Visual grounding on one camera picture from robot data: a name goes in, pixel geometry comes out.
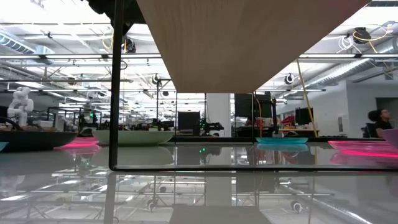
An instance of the wooden tabletop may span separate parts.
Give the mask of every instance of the wooden tabletop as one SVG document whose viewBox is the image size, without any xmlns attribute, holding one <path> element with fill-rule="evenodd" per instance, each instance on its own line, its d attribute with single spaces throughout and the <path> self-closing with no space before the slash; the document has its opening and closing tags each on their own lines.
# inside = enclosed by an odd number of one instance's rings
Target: wooden tabletop
<svg viewBox="0 0 398 224">
<path fill-rule="evenodd" d="M 137 0 L 180 93 L 252 93 L 370 0 Z"/>
</svg>

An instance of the exposed pipe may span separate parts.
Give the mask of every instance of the exposed pipe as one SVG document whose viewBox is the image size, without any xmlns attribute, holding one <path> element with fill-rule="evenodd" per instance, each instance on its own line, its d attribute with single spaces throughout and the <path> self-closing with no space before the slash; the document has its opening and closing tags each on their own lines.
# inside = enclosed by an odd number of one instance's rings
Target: exposed pipe
<svg viewBox="0 0 398 224">
<path fill-rule="evenodd" d="M 376 46 L 377 52 L 379 54 L 396 54 L 398 53 L 398 38 L 393 37 L 379 45 Z M 373 50 L 368 50 L 364 52 L 366 54 L 373 54 Z M 306 81 L 306 87 L 311 87 L 314 85 L 328 85 L 331 83 L 339 82 L 352 75 L 356 75 L 363 71 L 369 70 L 370 68 L 376 67 L 377 63 L 374 59 L 364 58 L 359 59 L 355 62 L 344 63 L 334 66 L 333 68 L 311 78 Z"/>
</svg>

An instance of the computer monitor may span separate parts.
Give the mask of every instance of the computer monitor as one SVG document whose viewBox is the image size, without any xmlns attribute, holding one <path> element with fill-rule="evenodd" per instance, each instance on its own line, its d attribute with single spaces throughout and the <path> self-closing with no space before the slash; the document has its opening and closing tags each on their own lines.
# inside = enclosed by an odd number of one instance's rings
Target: computer monitor
<svg viewBox="0 0 398 224">
<path fill-rule="evenodd" d="M 200 112 L 178 112 L 178 130 L 193 130 L 199 120 Z"/>
<path fill-rule="evenodd" d="M 271 94 L 266 92 L 265 95 L 256 95 L 261 105 L 261 117 L 272 117 Z M 253 114 L 255 118 L 260 117 L 259 104 L 256 99 L 252 101 L 252 94 L 235 94 L 235 116 L 251 118 L 252 103 Z"/>
</svg>

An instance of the ductwork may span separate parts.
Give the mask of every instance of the ductwork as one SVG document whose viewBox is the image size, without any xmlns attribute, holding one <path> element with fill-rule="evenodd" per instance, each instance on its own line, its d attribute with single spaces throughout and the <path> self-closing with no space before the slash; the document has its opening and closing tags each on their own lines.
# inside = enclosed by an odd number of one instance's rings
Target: ductwork
<svg viewBox="0 0 398 224">
<path fill-rule="evenodd" d="M 398 38 L 394 37 L 377 45 L 376 50 L 380 54 L 396 54 L 398 53 Z M 368 50 L 364 53 L 373 54 L 373 50 Z M 376 67 L 378 64 L 370 58 L 360 59 L 351 63 L 344 63 L 337 65 L 319 75 L 306 81 L 306 87 L 314 85 L 327 85 L 330 83 L 336 83 L 340 80 L 344 80 L 352 75 L 360 72 L 369 70 L 370 68 Z"/>
<path fill-rule="evenodd" d="M 34 54 L 36 52 L 33 46 L 23 43 L 18 37 L 5 31 L 0 31 L 0 45 L 9 47 L 22 54 Z"/>
<path fill-rule="evenodd" d="M 19 37 L 3 30 L 0 30 L 0 45 L 5 46 L 21 54 L 38 54 L 38 55 L 54 54 L 54 51 L 46 46 L 27 43 L 24 40 L 21 40 Z M 45 63 L 47 65 L 53 63 L 52 60 L 42 60 L 42 59 L 40 59 L 39 62 Z"/>
</svg>

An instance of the yellow cable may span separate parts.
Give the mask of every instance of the yellow cable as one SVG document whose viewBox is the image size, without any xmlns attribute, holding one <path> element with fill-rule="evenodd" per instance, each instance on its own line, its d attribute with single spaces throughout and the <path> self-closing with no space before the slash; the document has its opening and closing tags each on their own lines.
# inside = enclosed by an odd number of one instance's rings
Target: yellow cable
<svg viewBox="0 0 398 224">
<path fill-rule="evenodd" d="M 260 138 L 262 138 L 262 116 L 261 116 L 261 105 L 260 101 L 256 98 L 257 103 L 259 104 L 259 111 L 260 111 Z"/>
<path fill-rule="evenodd" d="M 369 44 L 371 45 L 371 47 L 372 47 L 374 53 L 377 54 L 377 50 L 376 50 L 376 48 L 374 48 L 374 46 L 373 46 L 373 44 L 372 44 L 371 41 L 369 41 Z M 390 67 L 389 67 L 384 61 L 383 61 L 383 64 L 386 66 L 386 69 L 390 70 L 390 72 L 392 73 L 392 70 L 390 69 Z"/>
<path fill-rule="evenodd" d="M 371 45 L 371 47 L 372 47 L 372 49 L 373 49 L 374 53 L 376 53 L 376 54 L 377 54 L 377 50 L 374 48 L 374 46 L 373 46 L 373 44 L 372 44 L 372 42 L 371 42 L 371 41 L 369 41 L 369 44 Z"/>
<path fill-rule="evenodd" d="M 307 90 L 305 89 L 305 83 L 304 83 L 303 75 L 301 74 L 300 63 L 299 63 L 298 59 L 297 59 L 297 66 L 298 66 L 298 74 L 300 75 L 301 85 L 303 86 L 305 101 L 307 102 L 308 113 L 310 114 L 310 119 L 311 119 L 311 122 L 312 122 L 313 133 L 314 133 L 315 137 L 317 138 L 318 137 L 318 132 L 317 132 L 317 129 L 315 127 L 315 122 L 313 120 L 313 116 L 312 116 L 312 113 L 311 113 L 311 105 L 310 105 L 310 102 L 308 100 Z"/>
<path fill-rule="evenodd" d="M 112 38 L 111 38 L 111 45 L 110 46 L 107 46 L 106 44 L 105 44 L 105 33 L 102 35 L 102 44 L 104 45 L 104 48 L 106 48 L 106 49 L 110 49 L 110 48 L 112 48 L 112 46 L 113 46 L 113 32 L 112 32 Z"/>
<path fill-rule="evenodd" d="M 385 38 L 385 36 L 388 34 L 388 29 L 389 29 L 389 28 L 390 28 L 390 27 L 387 27 L 386 33 L 385 33 L 383 36 L 378 37 L 378 38 L 375 38 L 375 39 L 362 39 L 362 38 L 359 38 L 359 37 L 355 36 L 355 34 L 358 33 L 358 32 L 356 32 L 356 31 L 353 33 L 353 36 L 354 36 L 356 39 L 362 40 L 362 41 L 375 41 L 375 40 L 380 40 L 381 38 Z"/>
</svg>

